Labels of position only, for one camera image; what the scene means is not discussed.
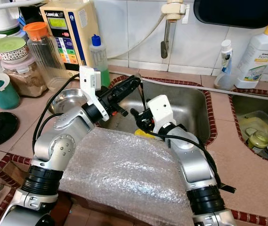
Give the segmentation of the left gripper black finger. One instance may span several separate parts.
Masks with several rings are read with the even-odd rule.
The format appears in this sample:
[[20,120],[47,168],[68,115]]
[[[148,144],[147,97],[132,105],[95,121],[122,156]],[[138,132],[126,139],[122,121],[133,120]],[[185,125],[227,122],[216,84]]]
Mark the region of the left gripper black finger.
[[116,102],[120,103],[130,94],[132,94],[132,92],[116,92]]
[[130,76],[114,86],[114,92],[133,92],[140,86],[142,80],[136,76]]

